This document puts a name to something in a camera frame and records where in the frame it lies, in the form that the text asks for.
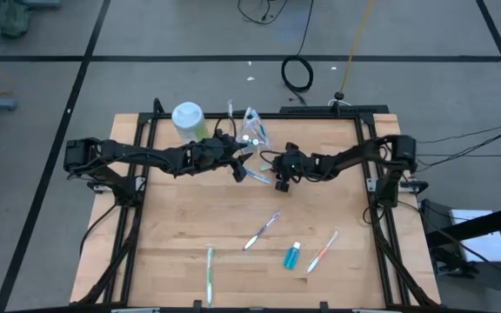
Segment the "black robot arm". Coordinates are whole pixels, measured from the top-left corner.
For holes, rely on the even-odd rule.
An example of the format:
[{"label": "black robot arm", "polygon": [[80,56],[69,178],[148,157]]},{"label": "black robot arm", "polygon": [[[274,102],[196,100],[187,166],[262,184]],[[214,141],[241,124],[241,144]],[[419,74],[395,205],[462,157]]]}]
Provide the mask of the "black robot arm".
[{"label": "black robot arm", "polygon": [[132,177],[120,176],[110,169],[110,163],[148,165],[173,176],[193,176],[229,165],[235,180],[241,182],[246,176],[243,163],[251,154],[234,155],[244,147],[245,143],[238,143],[234,137],[223,134],[221,130],[217,130],[212,138],[165,150],[146,149],[114,140],[85,138],[67,142],[63,168],[70,176],[90,176],[93,181],[89,187],[93,190],[96,190],[95,185],[108,187],[118,203],[126,204],[131,202],[139,187]]},{"label": "black robot arm", "polygon": [[[382,147],[391,144],[391,159],[380,156]],[[376,199],[383,205],[397,205],[397,189],[404,170],[414,172],[415,139],[404,135],[390,135],[367,140],[335,156],[312,153],[306,156],[294,143],[285,145],[285,152],[274,157],[272,170],[276,173],[276,189],[287,192],[288,182],[300,182],[301,178],[311,182],[327,182],[353,165],[363,161],[381,164],[386,168],[385,175],[377,180]]]}]

